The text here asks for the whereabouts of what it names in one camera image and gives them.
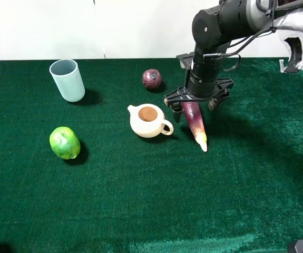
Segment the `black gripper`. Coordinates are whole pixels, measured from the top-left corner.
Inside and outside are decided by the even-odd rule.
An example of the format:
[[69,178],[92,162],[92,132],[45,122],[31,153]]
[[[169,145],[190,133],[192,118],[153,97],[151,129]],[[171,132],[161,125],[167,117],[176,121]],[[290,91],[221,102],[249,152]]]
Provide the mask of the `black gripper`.
[[204,91],[195,95],[184,85],[164,96],[164,103],[166,106],[170,106],[176,123],[180,122],[182,115],[181,102],[209,101],[208,108],[210,111],[214,111],[230,96],[229,90],[233,88],[233,80],[229,77],[218,78],[215,84],[208,84],[207,88],[212,88],[212,90],[209,90],[206,95],[204,95]]

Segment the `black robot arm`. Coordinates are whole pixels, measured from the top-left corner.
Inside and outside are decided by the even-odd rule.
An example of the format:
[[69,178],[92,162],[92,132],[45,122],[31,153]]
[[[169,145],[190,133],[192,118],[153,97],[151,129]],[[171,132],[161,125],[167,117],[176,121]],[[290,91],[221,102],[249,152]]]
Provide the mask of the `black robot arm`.
[[263,33],[274,31],[273,22],[280,17],[280,1],[220,1],[215,7],[200,10],[192,22],[194,51],[178,55],[186,70],[184,85],[164,98],[176,122],[183,113],[184,102],[209,103],[214,110],[229,97],[233,80],[220,78],[225,58],[239,54],[227,53],[232,41],[242,38],[246,47]]

